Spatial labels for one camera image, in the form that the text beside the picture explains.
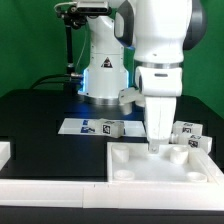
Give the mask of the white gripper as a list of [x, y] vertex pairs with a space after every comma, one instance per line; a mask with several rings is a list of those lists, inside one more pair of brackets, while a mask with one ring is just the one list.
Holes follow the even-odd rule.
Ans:
[[145, 98], [145, 127], [150, 154], [159, 152], [158, 144], [169, 142], [175, 111], [175, 97]]

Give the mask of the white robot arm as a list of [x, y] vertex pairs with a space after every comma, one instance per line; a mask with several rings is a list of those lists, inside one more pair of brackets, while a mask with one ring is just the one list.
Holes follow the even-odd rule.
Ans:
[[149, 150], [169, 142], [182, 94], [183, 51], [205, 33], [199, 0], [107, 0], [116, 17], [88, 18], [90, 64], [79, 93], [97, 104], [144, 107]]

